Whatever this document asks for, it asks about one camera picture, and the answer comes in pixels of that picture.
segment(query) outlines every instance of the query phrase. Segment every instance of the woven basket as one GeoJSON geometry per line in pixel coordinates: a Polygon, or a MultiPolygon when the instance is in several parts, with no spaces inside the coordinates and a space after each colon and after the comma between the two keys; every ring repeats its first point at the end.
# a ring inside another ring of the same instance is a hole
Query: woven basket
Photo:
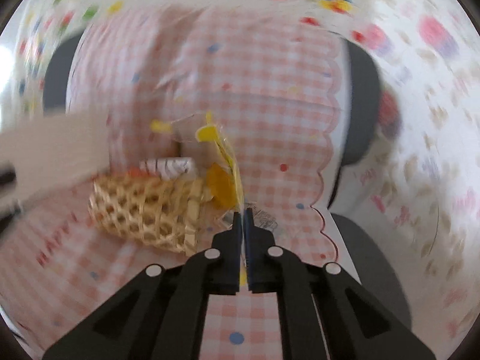
{"type": "Polygon", "coordinates": [[[145,245],[196,253],[203,180],[180,177],[102,176],[94,182],[89,211],[97,227],[145,245]]]}

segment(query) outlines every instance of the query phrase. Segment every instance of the black and white striped object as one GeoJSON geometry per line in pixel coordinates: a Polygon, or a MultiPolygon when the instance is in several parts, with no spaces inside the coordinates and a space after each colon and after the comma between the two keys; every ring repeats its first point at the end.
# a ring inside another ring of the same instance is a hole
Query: black and white striped object
{"type": "Polygon", "coordinates": [[[140,169],[151,175],[158,175],[163,180],[176,179],[181,175],[196,178],[198,175],[195,162],[189,157],[143,160],[140,162],[140,169]]]}

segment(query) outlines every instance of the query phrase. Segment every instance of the white screw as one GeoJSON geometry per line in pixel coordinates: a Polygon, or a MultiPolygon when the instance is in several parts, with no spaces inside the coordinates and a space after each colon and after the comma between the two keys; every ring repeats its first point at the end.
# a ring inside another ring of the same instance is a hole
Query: white screw
{"type": "Polygon", "coordinates": [[[283,254],[283,249],[278,246],[271,246],[268,248],[268,254],[272,257],[280,257],[283,254]]]}
{"type": "Polygon", "coordinates": [[[157,264],[149,265],[147,266],[147,269],[145,269],[145,273],[147,274],[147,276],[154,278],[155,276],[158,276],[162,273],[162,267],[157,264]]]}
{"type": "Polygon", "coordinates": [[[210,249],[205,250],[205,257],[207,257],[209,260],[217,259],[220,257],[220,251],[214,247],[211,247],[210,249]]]}
{"type": "Polygon", "coordinates": [[[329,262],[325,267],[325,270],[331,275],[337,275],[342,272],[342,267],[339,266],[336,262],[329,262]]]}

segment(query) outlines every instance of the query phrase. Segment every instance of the pink checkered tablecloth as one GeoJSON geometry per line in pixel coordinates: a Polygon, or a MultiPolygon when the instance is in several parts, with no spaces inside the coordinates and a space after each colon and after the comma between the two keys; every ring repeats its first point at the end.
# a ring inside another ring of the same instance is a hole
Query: pink checkered tablecloth
{"type": "MultiPolygon", "coordinates": [[[[87,29],[70,72],[71,112],[107,108],[111,165],[191,156],[152,134],[152,119],[212,111],[234,147],[246,198],[286,231],[277,244],[307,263],[351,265],[326,201],[346,129],[350,78],[343,41],[318,27],[244,10],[179,6],[129,11],[87,29]]],[[[173,254],[94,229],[89,182],[56,191],[17,221],[1,246],[0,300],[42,353],[150,263],[173,254]]],[[[206,249],[213,227],[200,235],[206,249]]],[[[202,359],[281,359],[274,295],[209,300],[202,359]],[[233,345],[232,332],[244,342],[233,345]]]]}

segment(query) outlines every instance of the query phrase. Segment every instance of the floral tablecloth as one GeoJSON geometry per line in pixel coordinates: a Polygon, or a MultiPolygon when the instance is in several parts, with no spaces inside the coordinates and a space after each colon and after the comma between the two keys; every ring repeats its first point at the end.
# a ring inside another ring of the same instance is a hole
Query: floral tablecloth
{"type": "Polygon", "coordinates": [[[15,102],[41,108],[61,39],[135,5],[182,2],[296,15],[369,50],[385,90],[369,154],[343,170],[332,211],[361,225],[406,292],[413,332],[438,359],[480,311],[480,38],[456,0],[31,0],[15,102]]]}

